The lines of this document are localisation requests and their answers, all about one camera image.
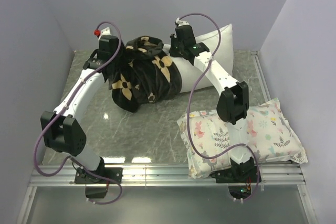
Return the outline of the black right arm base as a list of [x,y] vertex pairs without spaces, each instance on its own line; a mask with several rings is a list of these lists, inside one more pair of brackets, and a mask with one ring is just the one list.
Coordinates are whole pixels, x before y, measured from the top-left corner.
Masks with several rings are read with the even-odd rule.
[[245,163],[236,163],[232,160],[231,168],[211,173],[217,184],[232,184],[228,186],[233,201],[246,201],[253,194],[252,183],[258,187],[261,182],[260,169],[251,157]]

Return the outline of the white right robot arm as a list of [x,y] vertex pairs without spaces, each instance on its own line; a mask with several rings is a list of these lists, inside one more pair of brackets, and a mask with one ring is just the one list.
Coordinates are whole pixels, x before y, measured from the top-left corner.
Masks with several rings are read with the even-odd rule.
[[233,143],[227,150],[231,175],[235,181],[243,182],[255,168],[256,158],[247,146],[248,84],[232,77],[232,25],[196,37],[188,22],[175,24],[169,55],[181,74],[182,92],[194,93],[197,86],[216,89],[216,112],[226,122]]

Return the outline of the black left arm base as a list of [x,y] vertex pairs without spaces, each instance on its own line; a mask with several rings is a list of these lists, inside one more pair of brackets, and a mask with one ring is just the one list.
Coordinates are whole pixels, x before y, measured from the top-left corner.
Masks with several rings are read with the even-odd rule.
[[88,199],[104,199],[110,185],[121,184],[123,168],[104,167],[100,171],[77,168],[74,184],[85,186]]

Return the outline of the black floral plush pillowcase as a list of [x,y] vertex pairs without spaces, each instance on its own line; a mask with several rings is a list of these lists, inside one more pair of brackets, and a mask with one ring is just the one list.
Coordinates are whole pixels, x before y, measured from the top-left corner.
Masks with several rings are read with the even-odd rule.
[[138,37],[128,41],[108,65],[108,86],[117,106],[134,113],[143,104],[169,100],[180,93],[181,74],[163,46],[158,38]]

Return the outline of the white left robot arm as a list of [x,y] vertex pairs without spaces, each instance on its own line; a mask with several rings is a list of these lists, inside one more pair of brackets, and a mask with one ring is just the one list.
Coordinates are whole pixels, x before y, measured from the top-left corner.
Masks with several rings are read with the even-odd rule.
[[113,35],[102,35],[99,47],[82,67],[80,77],[66,98],[52,112],[40,118],[44,145],[58,153],[65,153],[87,173],[93,183],[105,179],[103,158],[87,144],[80,126],[82,117],[95,93],[108,79],[108,70],[116,56],[121,55],[122,40]]

